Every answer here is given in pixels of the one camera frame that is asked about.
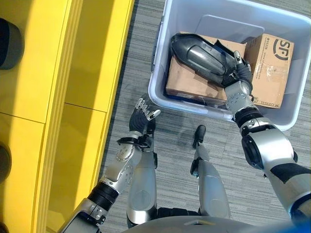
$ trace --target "gray carpet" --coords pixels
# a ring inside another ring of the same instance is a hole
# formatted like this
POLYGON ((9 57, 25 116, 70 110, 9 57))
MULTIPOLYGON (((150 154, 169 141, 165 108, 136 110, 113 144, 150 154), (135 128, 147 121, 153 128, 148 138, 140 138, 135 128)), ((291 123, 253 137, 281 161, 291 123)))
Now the gray carpet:
MULTIPOLYGON (((311 16, 310 0, 259 0, 258 2, 311 16)), ((164 0, 137 0, 128 35, 116 101, 104 151, 102 170, 111 164, 118 149, 117 139, 128 133, 128 120, 139 96, 147 92, 154 39, 164 0)), ((233 220, 264 225, 289 217, 263 173, 248 165, 235 124, 179 111, 163 109, 157 118, 155 152, 158 153, 158 207, 197 211, 197 180, 190 175, 196 127, 207 127, 205 147, 218 169, 230 202, 233 220)), ((285 134, 296 150, 298 163, 310 167, 310 75, 308 76, 297 123, 285 134)), ((127 189, 109 211, 105 232, 127 229, 127 189)))

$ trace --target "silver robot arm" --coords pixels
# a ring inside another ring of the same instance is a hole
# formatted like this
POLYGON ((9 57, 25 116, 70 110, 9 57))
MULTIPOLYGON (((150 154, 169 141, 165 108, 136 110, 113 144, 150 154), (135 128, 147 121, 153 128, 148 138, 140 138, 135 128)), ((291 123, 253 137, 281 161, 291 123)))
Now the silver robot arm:
MULTIPOLYGON (((236 63, 240 64, 235 52, 236 63)), ((225 88, 226 107, 240 128, 247 162, 264 171, 292 220, 311 217, 311 171, 298 165, 287 137, 250 100, 251 86, 238 81, 225 88)))
POLYGON ((150 111, 140 98, 130 118, 130 132, 118 140, 120 149, 88 198, 82 200, 59 233, 100 233, 110 207, 118 195, 131 183, 135 167, 141 159, 141 148, 148 147, 148 135, 143 135, 149 121, 160 114, 150 111))

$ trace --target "brown cardboard box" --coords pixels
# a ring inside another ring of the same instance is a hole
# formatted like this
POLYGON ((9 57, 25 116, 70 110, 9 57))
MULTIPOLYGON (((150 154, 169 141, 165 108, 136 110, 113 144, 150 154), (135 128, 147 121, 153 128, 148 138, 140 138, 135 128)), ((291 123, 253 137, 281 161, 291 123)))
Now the brown cardboard box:
MULTIPOLYGON (((210 43, 215 43, 217 38, 201 36, 210 43)), ((227 40, 219 40, 224 46, 232 51, 239 51, 244 56, 246 44, 239 44, 227 40)), ((223 105, 226 100, 225 90, 194 73, 192 69, 177 61, 171 60, 169 78, 166 85, 169 95, 184 97, 210 106, 223 105)))
POLYGON ((293 49, 293 42, 269 34, 247 43, 244 58, 251 65, 256 105, 281 107, 293 49))

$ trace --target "plastic storage bin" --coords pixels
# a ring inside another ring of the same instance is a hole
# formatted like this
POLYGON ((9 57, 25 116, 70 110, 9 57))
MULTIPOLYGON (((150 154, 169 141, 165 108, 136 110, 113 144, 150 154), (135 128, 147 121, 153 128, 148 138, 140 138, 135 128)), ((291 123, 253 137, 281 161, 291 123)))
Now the plastic storage bin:
POLYGON ((311 20, 305 16, 250 1, 166 0, 154 50, 149 96, 162 107, 231 121, 232 115, 227 110, 166 97, 170 38, 184 31, 241 43, 268 33, 295 43, 281 108, 259 106, 264 116, 280 130, 287 130, 297 120, 307 78, 311 58, 310 28, 311 20))

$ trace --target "yellow shelf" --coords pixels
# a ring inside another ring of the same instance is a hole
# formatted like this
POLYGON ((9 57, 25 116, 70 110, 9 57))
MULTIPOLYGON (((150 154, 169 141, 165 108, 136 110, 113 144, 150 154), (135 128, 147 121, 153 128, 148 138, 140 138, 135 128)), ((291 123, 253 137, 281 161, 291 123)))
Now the yellow shelf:
POLYGON ((25 41, 21 62, 0 70, 0 142, 12 155, 0 222, 10 233, 56 231, 97 183, 133 4, 0 2, 25 41))

